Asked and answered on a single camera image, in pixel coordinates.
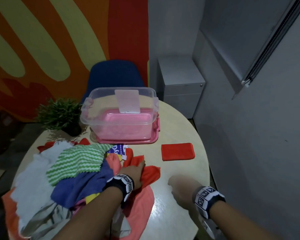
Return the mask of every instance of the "round table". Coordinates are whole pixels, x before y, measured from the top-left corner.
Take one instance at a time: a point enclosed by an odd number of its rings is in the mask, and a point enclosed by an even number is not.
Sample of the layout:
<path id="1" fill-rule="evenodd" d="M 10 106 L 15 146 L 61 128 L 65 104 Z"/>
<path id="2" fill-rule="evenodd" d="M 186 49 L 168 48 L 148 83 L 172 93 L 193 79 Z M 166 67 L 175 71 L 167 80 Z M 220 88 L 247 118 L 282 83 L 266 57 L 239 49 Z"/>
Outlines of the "round table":
<path id="1" fill-rule="evenodd" d="M 141 236 L 145 239 L 189 239 L 193 240 L 198 230 L 189 217 L 188 211 L 177 205 L 167 185 L 169 177 L 184 174 L 195 178 L 203 185 L 210 185 L 209 164 L 204 145 L 191 123 L 176 109 L 159 101 L 160 132 L 158 140 L 153 144 L 129 145 L 135 156 L 144 155 L 146 165 L 161 168 L 161 177 L 151 184 L 155 202 L 148 224 Z M 68 140 L 80 141 L 87 138 L 90 143 L 90 128 L 85 127 L 78 137 L 70 137 L 63 131 L 44 131 L 32 144 L 22 160 L 16 176 L 33 160 L 38 153 L 38 146 L 47 141 Z M 192 160 L 162 161 L 161 145 L 175 143 L 192 143 L 196 157 Z"/>

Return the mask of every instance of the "gray drawer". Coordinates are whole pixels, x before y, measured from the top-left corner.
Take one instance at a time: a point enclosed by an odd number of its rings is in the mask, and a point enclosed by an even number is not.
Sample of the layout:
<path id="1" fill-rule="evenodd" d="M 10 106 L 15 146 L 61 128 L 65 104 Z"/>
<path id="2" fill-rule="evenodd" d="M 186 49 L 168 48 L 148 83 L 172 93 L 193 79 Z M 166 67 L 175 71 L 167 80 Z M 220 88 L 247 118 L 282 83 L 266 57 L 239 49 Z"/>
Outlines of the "gray drawer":
<path id="1" fill-rule="evenodd" d="M 164 96 L 163 101 L 191 119 L 196 110 L 201 93 Z"/>
<path id="2" fill-rule="evenodd" d="M 202 92 L 204 83 L 183 84 L 183 85 L 168 85 L 164 88 L 164 96 L 194 94 Z"/>

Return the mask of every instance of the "black plant pot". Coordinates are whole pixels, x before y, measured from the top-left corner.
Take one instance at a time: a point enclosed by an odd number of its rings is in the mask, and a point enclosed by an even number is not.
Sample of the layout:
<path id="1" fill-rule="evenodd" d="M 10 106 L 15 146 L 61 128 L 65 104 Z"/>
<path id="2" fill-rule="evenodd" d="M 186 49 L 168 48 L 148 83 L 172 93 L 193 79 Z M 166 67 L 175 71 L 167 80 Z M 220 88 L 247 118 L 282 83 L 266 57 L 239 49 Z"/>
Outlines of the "black plant pot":
<path id="1" fill-rule="evenodd" d="M 79 123 L 69 125 L 67 127 L 62 128 L 62 130 L 67 133 L 69 136 L 78 136 L 81 133 L 81 127 Z"/>

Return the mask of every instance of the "pink tray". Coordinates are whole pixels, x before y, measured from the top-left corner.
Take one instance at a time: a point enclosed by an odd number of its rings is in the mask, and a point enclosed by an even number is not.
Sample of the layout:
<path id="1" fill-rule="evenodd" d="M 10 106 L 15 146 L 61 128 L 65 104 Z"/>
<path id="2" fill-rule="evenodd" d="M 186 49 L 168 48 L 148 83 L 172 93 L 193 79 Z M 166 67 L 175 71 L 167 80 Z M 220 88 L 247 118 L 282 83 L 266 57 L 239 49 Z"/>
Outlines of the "pink tray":
<path id="1" fill-rule="evenodd" d="M 160 118 L 152 123 L 153 131 L 151 133 L 151 137 L 147 140 L 102 140 L 96 136 L 96 140 L 99 143 L 107 143 L 107 144 L 125 144 L 125 145 L 135 145 L 135 144 L 152 144 L 158 140 L 159 131 L 160 131 Z"/>

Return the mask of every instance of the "hand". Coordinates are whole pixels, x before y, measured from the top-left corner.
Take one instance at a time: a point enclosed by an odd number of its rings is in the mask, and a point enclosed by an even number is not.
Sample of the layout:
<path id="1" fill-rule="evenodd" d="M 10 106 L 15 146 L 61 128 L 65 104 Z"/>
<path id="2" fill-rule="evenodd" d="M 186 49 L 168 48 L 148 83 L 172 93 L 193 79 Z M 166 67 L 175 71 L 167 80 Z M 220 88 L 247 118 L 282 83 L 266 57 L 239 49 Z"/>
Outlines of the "hand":
<path id="1" fill-rule="evenodd" d="M 126 174 L 130 178 L 133 179 L 133 182 L 134 182 L 133 190 L 137 190 L 137 189 L 141 188 L 141 186 L 142 186 L 142 182 L 140 181 L 140 178 L 141 178 L 142 170 L 145 167 L 145 165 L 146 165 L 146 162 L 142 161 L 142 162 L 140 162 L 140 164 L 137 167 L 136 166 L 128 166 L 126 168 L 121 168 L 119 171 L 119 174 Z"/>
<path id="2" fill-rule="evenodd" d="M 175 175 L 169 178 L 168 185 L 172 186 L 172 195 L 178 205 L 188 211 L 194 209 L 192 194 L 201 186 L 198 181 L 184 175 Z"/>

